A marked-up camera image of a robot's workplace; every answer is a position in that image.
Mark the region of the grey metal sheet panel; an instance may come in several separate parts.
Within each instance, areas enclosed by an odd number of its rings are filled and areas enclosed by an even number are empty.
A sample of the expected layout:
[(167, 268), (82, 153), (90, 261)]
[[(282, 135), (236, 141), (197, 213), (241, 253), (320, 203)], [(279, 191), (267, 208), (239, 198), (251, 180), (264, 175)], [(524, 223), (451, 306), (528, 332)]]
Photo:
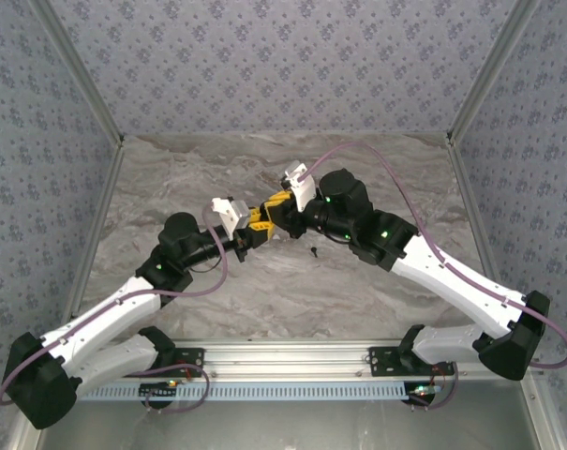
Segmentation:
[(523, 395), (474, 383), (433, 412), (401, 402), (208, 402), (149, 414), (84, 402), (42, 433), (39, 450), (541, 450)]

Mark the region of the aluminium frame bar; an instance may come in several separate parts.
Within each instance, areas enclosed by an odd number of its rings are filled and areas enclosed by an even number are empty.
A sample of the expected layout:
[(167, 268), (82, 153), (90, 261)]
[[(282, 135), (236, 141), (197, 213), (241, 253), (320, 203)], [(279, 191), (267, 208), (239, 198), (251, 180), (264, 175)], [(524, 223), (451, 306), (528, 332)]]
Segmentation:
[(567, 437), (544, 376), (528, 374), (521, 387), (541, 450), (567, 450)]
[(17, 423), (10, 431), (5, 450), (37, 450), (41, 431), (31, 425)]

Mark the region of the small black controller board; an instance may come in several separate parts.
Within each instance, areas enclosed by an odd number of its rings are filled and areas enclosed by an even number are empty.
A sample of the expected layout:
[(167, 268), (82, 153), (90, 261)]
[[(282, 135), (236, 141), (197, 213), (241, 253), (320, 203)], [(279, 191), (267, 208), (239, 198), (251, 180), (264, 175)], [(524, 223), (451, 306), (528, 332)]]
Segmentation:
[(428, 407), (441, 390), (438, 385), (422, 383), (406, 383), (405, 388), (408, 395), (406, 402), (420, 407)]
[(146, 382), (138, 388), (140, 398), (174, 398), (177, 385), (169, 382)]

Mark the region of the aluminium mounting rail beam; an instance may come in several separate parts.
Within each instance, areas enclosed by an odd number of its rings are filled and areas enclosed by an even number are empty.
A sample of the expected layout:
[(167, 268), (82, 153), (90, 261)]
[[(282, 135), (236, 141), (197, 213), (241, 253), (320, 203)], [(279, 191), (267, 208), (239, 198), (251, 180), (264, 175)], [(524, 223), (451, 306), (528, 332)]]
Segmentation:
[[(371, 347), (397, 347), (390, 339), (177, 339), (174, 348), (205, 349), (203, 370), (215, 382), (417, 381), (421, 376), (373, 377), (366, 361)], [(146, 369), (153, 345), (137, 335), (104, 346), (74, 366), (88, 388)]]

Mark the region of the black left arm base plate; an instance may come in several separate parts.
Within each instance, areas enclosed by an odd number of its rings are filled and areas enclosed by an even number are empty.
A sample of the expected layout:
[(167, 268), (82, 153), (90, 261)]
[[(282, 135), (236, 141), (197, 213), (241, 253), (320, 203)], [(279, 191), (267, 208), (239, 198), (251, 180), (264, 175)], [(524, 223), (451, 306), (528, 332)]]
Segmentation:
[(201, 374), (196, 367), (203, 368), (204, 357), (204, 348), (177, 347), (171, 351), (161, 352), (149, 368), (134, 368), (127, 376), (200, 378)]

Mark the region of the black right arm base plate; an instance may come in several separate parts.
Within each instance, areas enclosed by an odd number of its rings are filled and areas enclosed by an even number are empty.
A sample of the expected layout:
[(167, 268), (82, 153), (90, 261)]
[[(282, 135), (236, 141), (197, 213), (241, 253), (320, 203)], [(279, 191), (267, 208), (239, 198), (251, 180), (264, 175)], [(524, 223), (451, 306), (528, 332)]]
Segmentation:
[(368, 349), (366, 361), (373, 377), (427, 377), (455, 374), (452, 363), (441, 362), (431, 365), (412, 351), (400, 350), (398, 347), (371, 347)]

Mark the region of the aluminium corner post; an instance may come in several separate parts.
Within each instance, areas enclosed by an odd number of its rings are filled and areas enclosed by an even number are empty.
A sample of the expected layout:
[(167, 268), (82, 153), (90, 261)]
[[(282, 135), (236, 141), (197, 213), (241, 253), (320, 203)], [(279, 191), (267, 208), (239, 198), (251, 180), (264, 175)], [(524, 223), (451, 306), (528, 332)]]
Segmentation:
[(448, 130), (448, 143), (457, 147), (479, 112), (500, 72), (524, 33), (541, 0), (515, 0), (474, 82)]
[(67, 67), (69, 75), (80, 90), (99, 126), (109, 141), (115, 146), (119, 146), (122, 142), (122, 134), (51, 1), (27, 0), (27, 3)]

